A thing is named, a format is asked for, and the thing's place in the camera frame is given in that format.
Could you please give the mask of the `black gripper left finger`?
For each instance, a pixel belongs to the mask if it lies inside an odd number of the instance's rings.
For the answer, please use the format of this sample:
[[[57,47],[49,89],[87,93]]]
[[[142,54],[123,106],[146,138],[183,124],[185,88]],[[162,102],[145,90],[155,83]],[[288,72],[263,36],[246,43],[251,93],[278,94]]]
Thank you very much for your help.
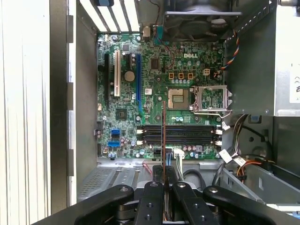
[[[143,188],[116,185],[81,202],[76,225],[161,225],[163,223],[163,169],[152,168],[153,180]]]

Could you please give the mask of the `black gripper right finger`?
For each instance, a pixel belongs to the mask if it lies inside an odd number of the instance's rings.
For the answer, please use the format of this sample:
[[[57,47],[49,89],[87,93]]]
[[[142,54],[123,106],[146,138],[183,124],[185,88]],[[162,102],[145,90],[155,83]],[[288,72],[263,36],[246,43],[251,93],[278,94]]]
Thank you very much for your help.
[[[247,197],[218,186],[206,187],[198,197],[191,186],[178,181],[172,167],[166,169],[167,187],[172,190],[173,205],[182,210],[190,225],[218,225],[208,203],[219,207],[232,216],[234,221],[245,225],[277,225],[278,211]]]

